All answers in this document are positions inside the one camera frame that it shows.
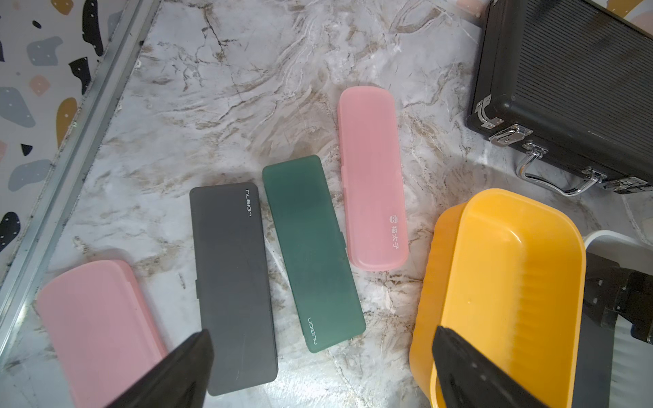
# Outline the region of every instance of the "chrome handle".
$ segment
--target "chrome handle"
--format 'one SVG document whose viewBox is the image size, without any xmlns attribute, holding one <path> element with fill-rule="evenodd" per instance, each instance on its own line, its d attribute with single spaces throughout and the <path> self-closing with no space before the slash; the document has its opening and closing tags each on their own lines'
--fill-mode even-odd
<svg viewBox="0 0 653 408">
<path fill-rule="evenodd" d="M 548 180 L 545 180 L 541 177 L 534 176 L 533 174 L 526 173 L 526 169 L 537 159 L 541 159 L 542 156 L 547 154 L 549 151 L 546 150 L 545 148 L 541 148 L 536 144 L 533 143 L 526 143 L 523 145 L 523 148 L 528 150 L 528 153 L 526 154 L 525 158 L 519 162 L 517 165 L 517 176 L 525 181 L 528 181 L 529 183 L 537 184 L 540 187 L 544 187 L 546 189 L 549 189 L 551 191 L 555 191 L 558 194 L 561 194 L 565 197 L 574 197 L 579 194 L 582 194 L 583 192 L 587 191 L 591 186 L 601 183 L 605 176 L 596 170 L 592 170 L 591 168 L 587 168 L 582 171 L 583 174 L 585 174 L 585 181 L 580 184 L 578 187 L 569 189 L 569 190 L 563 190 L 556 186 L 555 184 L 551 183 Z"/>
</svg>

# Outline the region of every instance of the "marble surface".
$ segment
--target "marble surface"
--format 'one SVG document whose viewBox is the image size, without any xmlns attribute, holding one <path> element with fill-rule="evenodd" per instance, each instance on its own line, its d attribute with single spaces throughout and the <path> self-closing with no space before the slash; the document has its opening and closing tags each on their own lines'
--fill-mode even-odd
<svg viewBox="0 0 653 408">
<path fill-rule="evenodd" d="M 464 126 L 480 29 L 439 1 L 164 1 L 44 282 L 83 262 L 133 266 L 165 345 L 200 328 L 188 192 L 254 181 L 264 166 L 320 156 L 344 230 L 336 104 L 349 86 L 396 100 L 410 258 L 353 268 L 367 331 L 311 354 L 262 194 L 279 375 L 207 407 L 426 407 L 408 351 L 433 227 L 447 208 L 500 187 L 558 208 L 582 234 L 653 237 L 651 194 L 594 188 L 562 198 L 514 175 L 520 154 Z M 560 181 L 576 181 L 537 164 Z M 71 406 L 33 307 L 0 370 L 11 407 Z"/>
</svg>

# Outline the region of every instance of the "black object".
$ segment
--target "black object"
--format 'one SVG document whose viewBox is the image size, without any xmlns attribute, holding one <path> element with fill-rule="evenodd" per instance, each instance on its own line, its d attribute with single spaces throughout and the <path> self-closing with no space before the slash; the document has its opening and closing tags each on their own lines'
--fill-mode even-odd
<svg viewBox="0 0 653 408">
<path fill-rule="evenodd" d="M 9 245 L 20 233 L 18 214 L 10 211 L 0 219 L 0 251 Z"/>
<path fill-rule="evenodd" d="M 585 0 L 493 0 L 467 124 L 576 195 L 653 190 L 653 38 Z M 586 178 L 562 191 L 536 159 Z"/>
<path fill-rule="evenodd" d="M 432 351 L 447 408 L 546 408 L 454 330 L 438 326 Z"/>
<path fill-rule="evenodd" d="M 254 183 L 190 192 L 202 327 L 215 358 L 208 385 L 216 396 L 277 377 L 277 350 L 259 190 Z"/>
<path fill-rule="evenodd" d="M 32 152 L 32 149 L 34 146 L 30 146 L 29 144 L 20 144 L 20 149 L 23 151 L 23 156 L 29 155 Z"/>
<path fill-rule="evenodd" d="M 97 0 L 84 1 L 82 7 L 82 38 L 93 46 L 98 57 L 104 54 L 102 36 L 100 36 L 100 23 L 97 18 Z"/>
<path fill-rule="evenodd" d="M 187 338 L 107 408 L 201 408 L 213 349 L 202 330 Z"/>
<path fill-rule="evenodd" d="M 72 74 L 82 81 L 82 95 L 85 94 L 88 85 L 91 83 L 91 71 L 89 71 L 88 67 L 88 58 L 83 57 L 75 59 L 73 62 L 69 63 L 68 66 L 71 68 Z"/>
<path fill-rule="evenodd" d="M 621 315 L 634 338 L 653 344 L 653 276 L 588 253 L 582 312 L 610 330 Z"/>
<path fill-rule="evenodd" d="M 614 330 L 583 314 L 571 408 L 608 408 L 613 353 Z"/>
</svg>

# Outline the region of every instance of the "yellow plastic basin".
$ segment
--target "yellow plastic basin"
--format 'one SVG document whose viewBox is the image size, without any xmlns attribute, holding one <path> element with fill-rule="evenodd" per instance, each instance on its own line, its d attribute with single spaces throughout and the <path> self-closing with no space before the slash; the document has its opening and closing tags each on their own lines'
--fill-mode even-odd
<svg viewBox="0 0 653 408">
<path fill-rule="evenodd" d="M 441 325 L 549 407 L 570 407 L 584 279 L 581 235 L 558 210 L 491 189 L 444 212 L 410 349 L 431 405 L 445 407 L 431 351 Z"/>
</svg>

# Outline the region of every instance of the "case lid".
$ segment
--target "case lid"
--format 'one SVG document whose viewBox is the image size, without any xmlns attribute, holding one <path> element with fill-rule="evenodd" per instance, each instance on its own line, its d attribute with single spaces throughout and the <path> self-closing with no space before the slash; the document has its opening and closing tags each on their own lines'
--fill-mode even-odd
<svg viewBox="0 0 653 408">
<path fill-rule="evenodd" d="M 308 349 L 365 331 L 345 240 L 318 156 L 263 169 L 263 183 Z"/>
<path fill-rule="evenodd" d="M 208 392 L 269 383 L 278 366 L 259 190 L 197 187 L 190 201 L 200 316 L 214 349 Z"/>
<path fill-rule="evenodd" d="M 90 262 L 54 278 L 37 312 L 77 408 L 101 408 L 166 355 L 129 265 Z"/>
<path fill-rule="evenodd" d="M 408 259 L 408 233 L 392 95 L 372 86 L 346 89 L 338 134 L 349 259 L 367 271 L 398 268 Z"/>
</svg>

